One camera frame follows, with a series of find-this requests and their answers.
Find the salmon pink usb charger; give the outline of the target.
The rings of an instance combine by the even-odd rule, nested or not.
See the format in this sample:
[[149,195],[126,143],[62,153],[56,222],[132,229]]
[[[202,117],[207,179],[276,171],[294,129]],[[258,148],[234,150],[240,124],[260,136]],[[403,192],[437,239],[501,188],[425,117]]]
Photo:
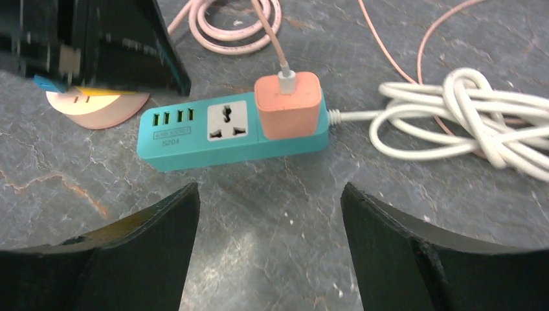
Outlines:
[[271,140],[311,136],[317,131],[322,88],[315,73],[291,72],[289,78],[263,76],[254,84],[263,134]]

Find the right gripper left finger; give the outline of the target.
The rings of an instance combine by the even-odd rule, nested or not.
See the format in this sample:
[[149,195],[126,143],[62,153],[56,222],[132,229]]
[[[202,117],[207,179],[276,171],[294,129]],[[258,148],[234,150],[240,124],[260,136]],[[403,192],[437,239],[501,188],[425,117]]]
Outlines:
[[1,252],[2,310],[178,310],[199,222],[190,183],[112,224]]

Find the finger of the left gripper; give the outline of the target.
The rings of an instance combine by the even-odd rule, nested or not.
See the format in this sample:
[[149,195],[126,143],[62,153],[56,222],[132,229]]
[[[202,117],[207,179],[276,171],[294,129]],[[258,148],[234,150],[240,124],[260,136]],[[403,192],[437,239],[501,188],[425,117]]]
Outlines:
[[2,1],[1,69],[48,91],[191,89],[152,0]]

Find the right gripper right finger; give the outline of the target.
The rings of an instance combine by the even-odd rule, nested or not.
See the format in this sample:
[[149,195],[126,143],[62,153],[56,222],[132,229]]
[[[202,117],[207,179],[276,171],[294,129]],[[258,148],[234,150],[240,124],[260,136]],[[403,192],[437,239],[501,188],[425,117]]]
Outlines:
[[442,229],[354,184],[342,217],[365,310],[547,310],[548,250]]

